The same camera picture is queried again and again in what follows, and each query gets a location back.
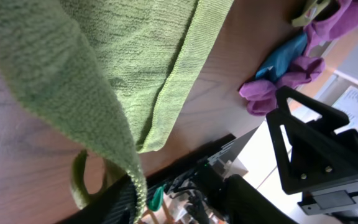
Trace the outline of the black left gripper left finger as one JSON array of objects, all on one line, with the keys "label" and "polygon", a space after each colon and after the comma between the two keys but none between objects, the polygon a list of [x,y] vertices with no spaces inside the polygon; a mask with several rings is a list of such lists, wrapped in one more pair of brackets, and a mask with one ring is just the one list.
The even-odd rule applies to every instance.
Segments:
[{"label": "black left gripper left finger", "polygon": [[223,209],[233,224],[296,224],[239,175],[225,180]]}]

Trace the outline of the light green cloth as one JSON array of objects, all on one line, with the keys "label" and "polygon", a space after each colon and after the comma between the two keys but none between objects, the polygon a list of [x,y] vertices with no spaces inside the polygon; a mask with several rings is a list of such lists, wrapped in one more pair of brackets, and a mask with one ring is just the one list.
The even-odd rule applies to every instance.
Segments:
[{"label": "light green cloth", "polygon": [[0,1],[0,76],[25,110],[82,151],[80,210],[127,175],[147,200],[141,152],[159,150],[231,1]]}]

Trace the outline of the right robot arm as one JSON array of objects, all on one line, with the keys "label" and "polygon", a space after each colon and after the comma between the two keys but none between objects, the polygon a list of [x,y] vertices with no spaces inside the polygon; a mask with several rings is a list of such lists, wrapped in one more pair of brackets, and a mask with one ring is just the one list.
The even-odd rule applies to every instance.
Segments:
[{"label": "right robot arm", "polygon": [[174,163],[166,194],[174,199],[188,197],[185,209],[196,220],[204,222],[205,215],[211,211],[217,218],[228,221],[229,214],[222,205],[226,179],[248,174],[238,155],[255,132],[253,129],[239,138],[228,134]]}]

